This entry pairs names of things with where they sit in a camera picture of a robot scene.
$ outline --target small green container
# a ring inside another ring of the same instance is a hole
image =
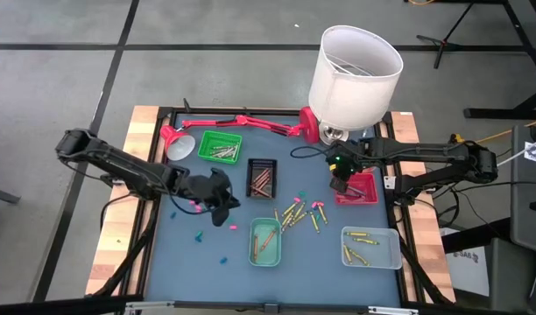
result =
[[[241,151],[241,144],[243,137],[234,134],[228,134],[224,132],[204,131],[204,135],[201,138],[200,149],[198,150],[198,156],[209,161],[215,161],[220,163],[235,164],[239,159],[239,152]],[[235,156],[228,157],[212,157],[212,153],[215,152],[215,147],[237,145]]]
[[[272,237],[264,250],[260,250],[264,241],[273,230],[276,234]],[[254,235],[258,235],[257,260],[254,259]],[[281,225],[275,219],[256,218],[250,224],[249,262],[257,267],[274,267],[279,264],[282,255]]]

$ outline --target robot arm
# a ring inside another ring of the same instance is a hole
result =
[[[62,163],[89,162],[107,172],[101,179],[112,186],[120,179],[128,190],[144,200],[154,200],[161,194],[175,195],[196,203],[203,202],[212,215],[215,226],[220,227],[229,216],[229,210],[239,207],[239,201],[227,190],[228,176],[212,168],[209,178],[188,176],[188,169],[159,163],[148,163],[119,150],[92,135],[85,129],[66,131],[56,147]]]
[[[372,166],[400,161],[446,163],[449,166],[420,176],[386,178],[397,202],[411,205],[425,189],[467,180],[487,184],[497,178],[496,154],[474,142],[455,144],[399,143],[390,138],[369,138],[358,142],[334,142],[327,163],[334,177],[330,186],[346,193],[349,177]]]

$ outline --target gray floor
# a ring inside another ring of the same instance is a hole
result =
[[[511,2],[536,46],[536,15],[528,1]],[[130,0],[0,0],[0,43],[116,43]],[[400,0],[141,0],[129,43],[317,44],[330,25],[355,25],[391,43],[418,44],[416,34],[442,37],[461,4],[413,7]],[[465,44],[517,44],[501,6],[477,5],[453,36]],[[299,108],[315,52],[125,52],[100,137],[122,146],[134,105]],[[460,132],[477,139],[511,121],[466,120],[469,106],[510,108],[536,91],[536,71],[523,54],[453,53],[433,70],[434,55],[403,52],[405,69],[391,109],[414,112],[422,142]],[[71,171],[53,147],[68,128],[87,127],[112,52],[0,51],[0,187],[23,196],[0,203],[0,304],[25,301],[57,218]],[[492,142],[496,152],[509,138]],[[500,180],[509,178],[509,168]],[[486,220],[509,213],[509,188],[469,192]],[[98,217],[109,189],[86,180],[49,298],[83,294],[98,240]],[[446,196],[436,205],[453,202]],[[479,225],[463,202],[456,224]]]

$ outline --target wooden table edge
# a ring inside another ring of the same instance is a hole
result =
[[[153,131],[155,130],[156,121],[158,120],[159,106],[135,106],[130,119],[130,125],[124,141],[123,150],[138,158],[147,160],[149,157]],[[418,131],[413,114],[410,112],[391,112],[395,138],[404,143],[417,143]],[[162,151],[164,143],[159,139],[157,146],[156,161],[162,159]],[[403,174],[418,175],[426,172],[423,163],[401,163],[401,171]],[[111,199],[126,194],[125,186],[118,186],[112,189]],[[419,199],[428,201],[433,204],[431,196],[422,193]],[[146,212],[150,211],[151,203],[147,202]],[[125,258],[128,251],[130,234],[133,229],[136,207],[138,200],[136,198],[127,198],[109,206],[102,232],[99,237],[99,242],[95,251],[95,258],[89,274],[86,293],[90,294],[99,290],[107,279],[112,276],[119,264]],[[423,269],[430,276],[431,280],[439,287],[440,291],[452,301],[455,301],[455,294],[451,284],[447,257],[443,251],[441,243],[441,235],[435,211],[424,203],[416,203],[409,207],[412,219],[412,227],[414,232],[414,241],[418,260]],[[136,282],[138,280],[138,259],[134,263],[128,293],[135,293]],[[404,273],[406,278],[406,288],[408,299],[416,300],[415,290],[413,288],[412,272],[407,267],[404,261]]]

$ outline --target lampshade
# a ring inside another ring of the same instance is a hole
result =
[[[384,39],[356,27],[328,28],[309,91],[309,106],[321,126],[363,130],[389,108],[402,72],[400,54]]]

